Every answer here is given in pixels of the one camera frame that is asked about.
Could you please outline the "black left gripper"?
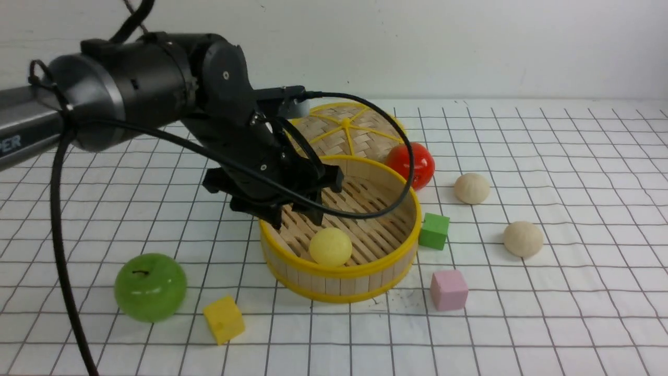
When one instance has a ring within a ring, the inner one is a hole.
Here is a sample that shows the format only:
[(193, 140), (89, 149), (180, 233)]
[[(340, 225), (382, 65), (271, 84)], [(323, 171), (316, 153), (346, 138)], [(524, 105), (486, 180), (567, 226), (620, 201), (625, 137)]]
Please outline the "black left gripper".
[[(298, 99), (304, 92), (303, 86), (255, 90), (257, 107), (247, 121), (239, 125), (229, 119), (215, 119), (202, 111), (187, 116), (182, 123), (208, 150), (229, 157), (313, 202), (322, 203), (324, 188), (341, 191), (343, 172), (337, 166), (320, 162), (311, 148), (306, 156), (301, 156), (289, 140), (289, 136), (295, 136), (299, 145), (307, 146), (305, 138), (290, 122), (307, 114), (307, 110), (301, 109), (303, 100)], [(291, 205), (293, 212), (302, 214), (315, 225), (320, 226), (324, 218), (324, 212), (319, 209), (297, 203), (224, 165), (208, 169), (202, 185), (210, 193), (230, 195), (232, 211), (257, 217), (275, 229), (281, 229), (282, 208), (286, 205)]]

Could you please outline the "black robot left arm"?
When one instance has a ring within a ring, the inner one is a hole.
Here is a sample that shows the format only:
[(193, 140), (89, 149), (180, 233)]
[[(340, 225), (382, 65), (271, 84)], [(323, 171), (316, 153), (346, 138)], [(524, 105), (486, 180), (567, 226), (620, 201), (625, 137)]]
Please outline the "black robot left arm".
[(343, 188), (343, 172), (320, 162), (290, 119), (304, 117), (303, 86), (254, 89), (243, 50), (222, 36), (151, 33), (128, 44), (86, 40), (55, 58), (44, 77), (2, 90), (2, 170), (58, 143), (76, 121), (74, 145), (101, 152), (139, 135), (108, 125), (158, 129), (181, 122), (203, 148), (287, 190), (322, 203)]

